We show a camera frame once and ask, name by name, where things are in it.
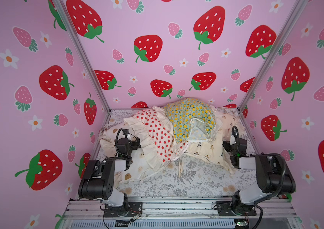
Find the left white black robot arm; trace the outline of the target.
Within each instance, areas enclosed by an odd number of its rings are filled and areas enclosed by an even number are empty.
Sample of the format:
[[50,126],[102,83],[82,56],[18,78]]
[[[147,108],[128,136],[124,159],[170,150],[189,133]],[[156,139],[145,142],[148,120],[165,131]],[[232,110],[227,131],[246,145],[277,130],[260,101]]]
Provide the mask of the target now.
[[99,200],[109,207],[127,210],[127,194],[114,188],[115,174],[127,171],[133,163],[131,153],[141,148],[140,139],[129,140],[124,137],[115,141],[116,157],[107,157],[103,161],[91,160],[86,166],[78,189],[79,198]]

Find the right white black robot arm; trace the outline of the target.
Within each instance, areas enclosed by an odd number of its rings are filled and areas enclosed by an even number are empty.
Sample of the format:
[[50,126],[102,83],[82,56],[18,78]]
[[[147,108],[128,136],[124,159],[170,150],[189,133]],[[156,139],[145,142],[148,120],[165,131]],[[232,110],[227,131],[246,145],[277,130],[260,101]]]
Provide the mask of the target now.
[[247,141],[233,136],[230,141],[223,141],[223,147],[229,153],[233,167],[256,172],[256,182],[234,194],[230,208],[235,214],[249,212],[258,203],[277,195],[295,192],[296,183],[282,155],[248,156],[245,151]]

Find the lemon print pillowcase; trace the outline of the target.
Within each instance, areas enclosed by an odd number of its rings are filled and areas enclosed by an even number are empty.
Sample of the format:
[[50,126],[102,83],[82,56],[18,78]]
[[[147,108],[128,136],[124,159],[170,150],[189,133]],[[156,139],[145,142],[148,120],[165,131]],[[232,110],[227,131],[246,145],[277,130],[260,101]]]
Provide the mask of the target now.
[[215,139],[216,117],[207,103],[184,98],[167,104],[164,111],[172,123],[176,142],[212,142]]

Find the red strawberry print ruffled pillowcase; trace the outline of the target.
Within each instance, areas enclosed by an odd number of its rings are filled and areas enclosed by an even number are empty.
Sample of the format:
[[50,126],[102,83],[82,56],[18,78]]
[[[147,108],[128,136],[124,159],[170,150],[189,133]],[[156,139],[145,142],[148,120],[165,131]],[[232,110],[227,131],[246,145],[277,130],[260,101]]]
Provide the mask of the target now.
[[154,171],[181,157],[181,144],[175,140],[172,123],[162,108],[154,106],[139,110],[124,122],[140,139],[144,158]]

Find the cream animal print ruffled pillowcase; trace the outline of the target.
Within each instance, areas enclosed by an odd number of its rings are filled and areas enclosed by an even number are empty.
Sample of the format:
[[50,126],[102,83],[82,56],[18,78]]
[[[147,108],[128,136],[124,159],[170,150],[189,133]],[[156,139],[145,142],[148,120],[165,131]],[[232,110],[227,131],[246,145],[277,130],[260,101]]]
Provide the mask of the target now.
[[184,154],[200,159],[205,163],[220,166],[233,174],[236,169],[231,163],[228,152],[223,147],[223,141],[230,140],[233,126],[237,126],[240,135],[246,134],[245,128],[233,109],[214,108],[213,113],[217,120],[213,130],[214,140],[189,143]]

